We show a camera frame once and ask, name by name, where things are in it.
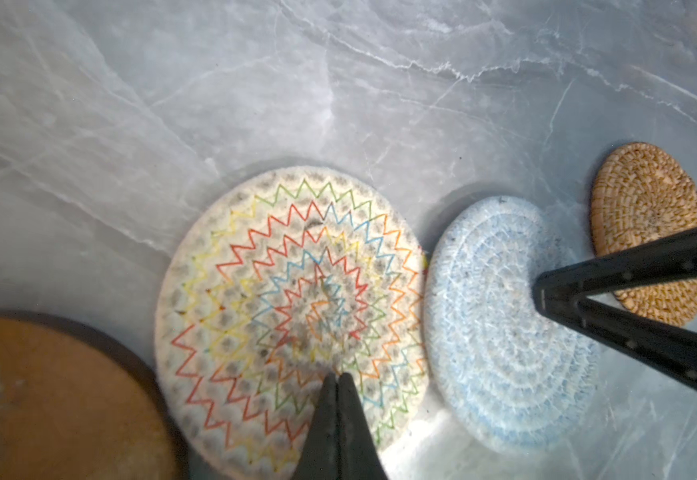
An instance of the marble floor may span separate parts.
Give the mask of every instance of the marble floor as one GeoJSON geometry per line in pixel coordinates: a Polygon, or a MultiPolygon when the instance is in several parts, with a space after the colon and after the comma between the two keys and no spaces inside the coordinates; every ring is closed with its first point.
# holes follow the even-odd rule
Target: marble floor
{"type": "MultiPolygon", "coordinates": [[[[593,174],[631,140],[697,183],[697,2],[0,0],[0,308],[88,323],[152,364],[182,235],[242,180],[296,164],[373,185],[429,251],[475,200],[516,194],[590,258],[593,174]]],[[[697,478],[697,393],[613,351],[600,375],[548,456],[491,453],[431,388],[384,465],[697,478]]]]}

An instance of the woven coaster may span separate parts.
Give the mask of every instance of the woven coaster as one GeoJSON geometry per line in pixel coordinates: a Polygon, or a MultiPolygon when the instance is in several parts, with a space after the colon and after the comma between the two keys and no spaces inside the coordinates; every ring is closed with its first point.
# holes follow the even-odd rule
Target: woven coaster
{"type": "Polygon", "coordinates": [[[466,209],[428,270],[433,378],[463,425],[496,452],[537,452],[576,427],[595,391],[599,348],[535,311],[535,278],[572,262],[539,210],[514,197],[466,209]]]}
{"type": "Polygon", "coordinates": [[[289,478],[328,372],[350,372],[376,447],[428,384],[423,251],[359,181],[274,170],[190,229],[156,312],[162,391],[182,431],[233,478],[289,478]]]}
{"type": "MultiPolygon", "coordinates": [[[[605,160],[591,195],[597,256],[697,226],[697,188],[679,163],[650,144],[627,144],[605,160]]],[[[697,279],[615,292],[641,316],[683,326],[697,315],[697,279]]]]}

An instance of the oval wicker coaster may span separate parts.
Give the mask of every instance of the oval wicker coaster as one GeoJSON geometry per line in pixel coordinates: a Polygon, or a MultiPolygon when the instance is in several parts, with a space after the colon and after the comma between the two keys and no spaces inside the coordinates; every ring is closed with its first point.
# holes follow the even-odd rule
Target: oval wicker coaster
{"type": "Polygon", "coordinates": [[[532,283],[573,263],[526,200],[466,209],[433,253],[425,332],[433,378],[463,426],[496,452],[542,452],[579,424],[595,391],[599,346],[542,317],[532,283]]]}
{"type": "MultiPolygon", "coordinates": [[[[697,188],[662,149],[623,145],[605,160],[591,195],[591,236],[597,256],[697,226],[697,188]]],[[[683,326],[697,315],[697,279],[616,292],[641,316],[683,326]]]]}
{"type": "Polygon", "coordinates": [[[218,200],[156,312],[160,384],[190,443],[233,478],[289,478],[333,371],[388,446],[428,384],[423,264],[401,215],[332,170],[274,170],[218,200]]]}

